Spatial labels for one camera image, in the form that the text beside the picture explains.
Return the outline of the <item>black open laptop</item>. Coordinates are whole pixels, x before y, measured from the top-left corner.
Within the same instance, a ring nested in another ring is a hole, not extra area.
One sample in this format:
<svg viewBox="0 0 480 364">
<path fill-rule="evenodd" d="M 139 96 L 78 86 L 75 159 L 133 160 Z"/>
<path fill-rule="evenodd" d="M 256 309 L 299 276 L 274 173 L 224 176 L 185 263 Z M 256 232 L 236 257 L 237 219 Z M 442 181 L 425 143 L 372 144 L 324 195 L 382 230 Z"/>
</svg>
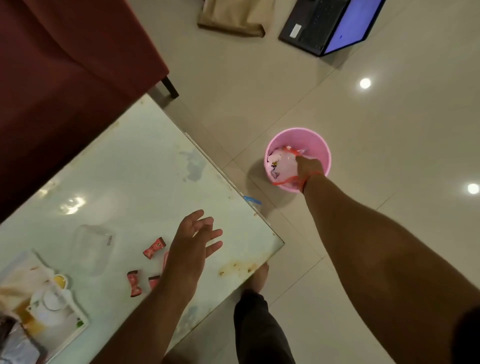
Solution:
<svg viewBox="0 0 480 364">
<path fill-rule="evenodd" d="M 278 39 L 324 57 L 365 41 L 386 0 L 297 0 Z"/>
</svg>

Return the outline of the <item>pink plastic bucket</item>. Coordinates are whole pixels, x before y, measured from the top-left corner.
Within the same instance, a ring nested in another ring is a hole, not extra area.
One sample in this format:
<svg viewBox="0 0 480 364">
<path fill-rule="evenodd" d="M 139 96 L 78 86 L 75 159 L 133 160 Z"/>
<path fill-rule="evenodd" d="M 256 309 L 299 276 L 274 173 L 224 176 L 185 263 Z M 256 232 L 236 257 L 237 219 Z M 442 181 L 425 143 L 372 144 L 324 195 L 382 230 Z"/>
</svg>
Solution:
<svg viewBox="0 0 480 364">
<path fill-rule="evenodd" d="M 263 167 L 267 176 L 266 172 L 266 160 L 267 156 L 276 148 L 280 148 L 282 146 L 291 146 L 294 149 L 309 149 L 310 151 L 307 154 L 315 157 L 321 161 L 323 165 L 323 170 L 325 175 L 327 176 L 331 169 L 332 164 L 332 155 L 329 149 L 328 144 L 326 141 L 315 131 L 306 129 L 306 128 L 290 128 L 284 131 L 279 132 L 275 135 L 271 141 L 268 143 L 264 157 L 263 157 Z M 293 191 L 293 190 L 286 190 L 282 189 L 287 192 L 292 193 L 300 193 L 300 191 Z"/>
</svg>

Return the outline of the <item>beige cloth bag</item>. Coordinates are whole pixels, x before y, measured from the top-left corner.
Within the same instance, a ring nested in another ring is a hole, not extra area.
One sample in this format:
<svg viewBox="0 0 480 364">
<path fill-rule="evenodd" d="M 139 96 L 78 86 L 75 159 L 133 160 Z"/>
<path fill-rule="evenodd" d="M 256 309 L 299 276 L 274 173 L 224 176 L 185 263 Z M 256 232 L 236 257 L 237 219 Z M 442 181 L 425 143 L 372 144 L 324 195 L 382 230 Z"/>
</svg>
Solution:
<svg viewBox="0 0 480 364">
<path fill-rule="evenodd" d="M 197 18 L 201 28 L 263 38 L 269 30 L 276 0 L 204 0 Z"/>
</svg>

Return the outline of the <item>dark shiny packet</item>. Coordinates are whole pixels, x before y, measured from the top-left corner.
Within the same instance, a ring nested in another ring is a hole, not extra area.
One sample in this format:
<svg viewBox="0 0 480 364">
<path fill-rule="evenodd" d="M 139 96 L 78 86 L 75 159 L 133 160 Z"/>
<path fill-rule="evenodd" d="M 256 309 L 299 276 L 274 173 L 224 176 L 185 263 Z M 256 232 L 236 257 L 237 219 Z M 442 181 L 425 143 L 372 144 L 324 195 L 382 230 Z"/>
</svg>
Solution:
<svg viewBox="0 0 480 364">
<path fill-rule="evenodd" d="M 0 364 L 45 364 L 46 355 L 18 320 L 0 313 Z"/>
</svg>

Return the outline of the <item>person's bare foot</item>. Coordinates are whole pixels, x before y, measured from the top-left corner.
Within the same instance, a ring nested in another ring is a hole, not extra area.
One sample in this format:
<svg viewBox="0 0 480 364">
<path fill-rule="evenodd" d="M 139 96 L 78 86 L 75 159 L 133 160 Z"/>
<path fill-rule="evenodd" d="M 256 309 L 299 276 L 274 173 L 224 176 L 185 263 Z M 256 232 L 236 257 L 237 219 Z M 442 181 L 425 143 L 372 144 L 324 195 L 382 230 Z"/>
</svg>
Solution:
<svg viewBox="0 0 480 364">
<path fill-rule="evenodd" d="M 256 294 L 261 293 L 264 288 L 269 273 L 269 264 L 265 262 L 246 280 L 243 284 L 243 291 L 252 291 Z"/>
</svg>

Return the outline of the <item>black sofa leg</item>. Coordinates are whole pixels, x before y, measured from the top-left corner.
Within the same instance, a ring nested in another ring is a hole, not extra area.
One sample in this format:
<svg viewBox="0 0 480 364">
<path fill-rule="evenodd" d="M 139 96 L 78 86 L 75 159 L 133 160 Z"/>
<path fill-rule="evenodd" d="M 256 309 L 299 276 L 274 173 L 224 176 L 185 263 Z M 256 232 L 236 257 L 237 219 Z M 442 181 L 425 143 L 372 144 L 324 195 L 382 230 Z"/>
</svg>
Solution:
<svg viewBox="0 0 480 364">
<path fill-rule="evenodd" d="M 169 96 L 172 100 L 175 100 L 179 97 L 179 93 L 168 76 L 165 76 L 161 80 L 162 85 L 166 88 L 169 93 Z"/>
</svg>

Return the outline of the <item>person's right forearm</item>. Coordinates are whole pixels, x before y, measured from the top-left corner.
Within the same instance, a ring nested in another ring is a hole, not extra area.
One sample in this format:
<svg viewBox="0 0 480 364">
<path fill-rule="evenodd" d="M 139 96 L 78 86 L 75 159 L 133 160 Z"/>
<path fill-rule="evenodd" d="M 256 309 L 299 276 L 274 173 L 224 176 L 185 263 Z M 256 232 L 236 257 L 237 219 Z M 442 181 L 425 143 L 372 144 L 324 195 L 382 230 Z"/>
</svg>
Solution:
<svg viewBox="0 0 480 364">
<path fill-rule="evenodd" d="M 348 298 L 396 364 L 480 364 L 479 288 L 324 175 L 303 195 Z"/>
</svg>

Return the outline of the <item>dark red sofa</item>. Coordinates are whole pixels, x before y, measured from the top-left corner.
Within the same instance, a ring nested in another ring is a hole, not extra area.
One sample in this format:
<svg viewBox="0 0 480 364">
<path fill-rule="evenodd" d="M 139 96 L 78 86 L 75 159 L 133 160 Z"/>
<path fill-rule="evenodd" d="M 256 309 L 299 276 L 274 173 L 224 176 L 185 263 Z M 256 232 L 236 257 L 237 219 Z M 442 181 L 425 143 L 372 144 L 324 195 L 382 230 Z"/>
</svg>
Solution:
<svg viewBox="0 0 480 364">
<path fill-rule="evenodd" d="M 0 223 L 168 74 L 127 0 L 0 0 Z"/>
</svg>

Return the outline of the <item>person's black trouser leg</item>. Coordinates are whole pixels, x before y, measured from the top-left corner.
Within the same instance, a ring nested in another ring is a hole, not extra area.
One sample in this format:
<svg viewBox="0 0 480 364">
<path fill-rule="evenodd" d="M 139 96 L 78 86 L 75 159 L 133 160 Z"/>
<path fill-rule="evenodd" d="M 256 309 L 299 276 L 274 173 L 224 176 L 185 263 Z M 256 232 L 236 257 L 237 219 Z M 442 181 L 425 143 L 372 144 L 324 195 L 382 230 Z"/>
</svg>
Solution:
<svg viewBox="0 0 480 364">
<path fill-rule="evenodd" d="M 233 323 L 239 364 L 296 364 L 288 340 L 261 294 L 243 291 Z"/>
</svg>

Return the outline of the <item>person's right hand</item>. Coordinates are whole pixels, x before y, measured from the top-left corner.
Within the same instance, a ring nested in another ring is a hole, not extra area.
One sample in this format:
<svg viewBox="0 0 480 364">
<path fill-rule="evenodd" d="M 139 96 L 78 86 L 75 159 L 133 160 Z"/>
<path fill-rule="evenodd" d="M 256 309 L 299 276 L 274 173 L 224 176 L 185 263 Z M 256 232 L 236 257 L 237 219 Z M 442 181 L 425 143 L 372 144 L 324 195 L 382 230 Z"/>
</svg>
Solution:
<svg viewBox="0 0 480 364">
<path fill-rule="evenodd" d="M 303 191 L 304 186 L 311 177 L 315 175 L 325 175 L 324 168 L 320 160 L 315 158 L 308 159 L 311 159 L 310 169 L 297 169 L 297 175 L 299 180 L 298 185 L 301 191 Z"/>
</svg>

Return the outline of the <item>person's left hand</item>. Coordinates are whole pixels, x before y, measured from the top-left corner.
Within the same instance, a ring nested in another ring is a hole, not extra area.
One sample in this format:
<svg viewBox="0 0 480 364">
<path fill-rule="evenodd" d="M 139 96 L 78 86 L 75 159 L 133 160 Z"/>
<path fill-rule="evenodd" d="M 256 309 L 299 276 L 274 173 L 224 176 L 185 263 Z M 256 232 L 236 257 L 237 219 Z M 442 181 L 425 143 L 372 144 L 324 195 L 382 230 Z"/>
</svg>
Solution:
<svg viewBox="0 0 480 364">
<path fill-rule="evenodd" d="M 176 236 L 171 243 L 163 276 L 182 294 L 193 297 L 206 259 L 217 252 L 223 241 L 214 239 L 205 245 L 204 232 L 214 229 L 214 218 L 203 216 L 204 225 L 194 236 Z"/>
</svg>

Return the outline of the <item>person's left forearm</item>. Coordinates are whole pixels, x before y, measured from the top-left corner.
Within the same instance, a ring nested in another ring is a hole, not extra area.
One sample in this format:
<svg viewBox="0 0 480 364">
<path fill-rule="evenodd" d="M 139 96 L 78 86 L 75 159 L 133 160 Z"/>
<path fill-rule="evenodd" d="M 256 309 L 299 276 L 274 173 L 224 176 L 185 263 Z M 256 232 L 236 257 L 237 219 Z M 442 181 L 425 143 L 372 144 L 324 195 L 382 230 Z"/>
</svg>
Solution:
<svg viewBox="0 0 480 364">
<path fill-rule="evenodd" d="M 161 278 L 90 364 L 162 364 L 196 288 L 190 278 Z"/>
</svg>

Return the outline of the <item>clear plastic container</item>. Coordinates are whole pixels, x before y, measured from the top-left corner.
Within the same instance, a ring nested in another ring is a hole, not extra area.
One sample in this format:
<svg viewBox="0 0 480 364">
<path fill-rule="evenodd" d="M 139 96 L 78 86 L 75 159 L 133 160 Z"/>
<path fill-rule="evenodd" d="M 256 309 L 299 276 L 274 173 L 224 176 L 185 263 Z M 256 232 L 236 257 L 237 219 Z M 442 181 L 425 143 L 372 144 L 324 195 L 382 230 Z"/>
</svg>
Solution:
<svg viewBox="0 0 480 364">
<path fill-rule="evenodd" d="M 115 233 L 103 225 L 80 225 L 73 235 L 70 262 L 76 274 L 98 277 L 115 249 Z"/>
</svg>

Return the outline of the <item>white plastic bag red handles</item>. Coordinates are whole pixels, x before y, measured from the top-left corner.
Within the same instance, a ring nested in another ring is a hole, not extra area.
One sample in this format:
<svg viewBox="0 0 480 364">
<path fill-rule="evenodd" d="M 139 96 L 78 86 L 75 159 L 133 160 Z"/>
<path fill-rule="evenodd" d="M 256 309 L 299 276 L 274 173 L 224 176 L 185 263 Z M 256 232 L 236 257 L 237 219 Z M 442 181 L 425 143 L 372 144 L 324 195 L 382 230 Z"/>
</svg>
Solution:
<svg viewBox="0 0 480 364">
<path fill-rule="evenodd" d="M 271 184 L 285 190 L 299 192 L 302 184 L 306 181 L 298 176 L 298 156 L 306 159 L 315 159 L 314 156 L 307 154 L 309 149 L 294 149 L 285 145 L 274 149 L 266 158 L 266 173 L 270 178 Z"/>
</svg>

